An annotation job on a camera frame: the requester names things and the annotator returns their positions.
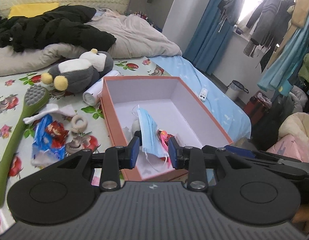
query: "blue face mask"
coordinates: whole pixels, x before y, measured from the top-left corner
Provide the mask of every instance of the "blue face mask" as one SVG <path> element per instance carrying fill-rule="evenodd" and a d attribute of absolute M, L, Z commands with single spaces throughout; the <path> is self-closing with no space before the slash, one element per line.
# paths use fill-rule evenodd
<path fill-rule="evenodd" d="M 158 125 L 153 120 L 147 110 L 139 108 L 137 110 L 142 135 L 142 151 L 153 154 L 159 158 L 167 157 L 160 140 L 157 137 Z"/>

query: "green bath brush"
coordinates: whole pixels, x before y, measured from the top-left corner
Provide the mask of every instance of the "green bath brush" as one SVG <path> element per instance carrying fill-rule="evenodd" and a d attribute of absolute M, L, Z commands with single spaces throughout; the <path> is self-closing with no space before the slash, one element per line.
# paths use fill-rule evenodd
<path fill-rule="evenodd" d="M 13 133 L 8 142 L 7 148 L 0 162 L 0 207 L 5 199 L 7 176 L 10 169 L 13 155 L 16 152 L 21 141 L 25 123 L 23 119 L 31 117 L 35 112 L 47 104 L 49 100 L 49 92 L 41 85 L 34 85 L 27 89 L 25 94 L 23 109 L 18 123 L 13 130 Z"/>

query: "gray plush toy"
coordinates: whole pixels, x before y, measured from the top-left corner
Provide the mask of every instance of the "gray plush toy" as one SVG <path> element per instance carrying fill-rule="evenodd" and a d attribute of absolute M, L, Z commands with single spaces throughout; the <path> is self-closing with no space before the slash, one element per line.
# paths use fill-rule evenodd
<path fill-rule="evenodd" d="M 79 93 L 110 72 L 113 65 L 114 61 L 107 52 L 92 49 L 77 59 L 52 66 L 48 73 L 41 74 L 41 81 L 46 85 L 53 82 L 59 91 Z"/>

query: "metal screw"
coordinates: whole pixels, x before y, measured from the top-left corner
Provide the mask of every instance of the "metal screw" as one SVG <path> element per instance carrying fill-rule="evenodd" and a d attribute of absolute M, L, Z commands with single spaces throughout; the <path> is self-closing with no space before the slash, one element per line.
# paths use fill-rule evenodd
<path fill-rule="evenodd" d="M 203 181 L 200 181 L 200 180 L 195 180 L 195 181 L 190 183 L 190 187 L 192 187 L 194 189 L 202 189 L 205 186 L 206 186 L 206 184 Z"/>
<path fill-rule="evenodd" d="M 106 189 L 114 189 L 118 186 L 118 184 L 113 180 L 104 181 L 101 185 L 103 188 L 106 188 Z"/>

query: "trash can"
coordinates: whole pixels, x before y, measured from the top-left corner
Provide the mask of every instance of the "trash can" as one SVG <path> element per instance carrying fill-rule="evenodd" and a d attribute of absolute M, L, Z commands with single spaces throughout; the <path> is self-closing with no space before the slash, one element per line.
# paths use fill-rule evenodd
<path fill-rule="evenodd" d="M 242 91 L 249 93 L 249 90 L 246 89 L 244 85 L 242 85 L 237 80 L 232 80 L 225 95 L 228 96 L 232 101 L 235 101 Z"/>

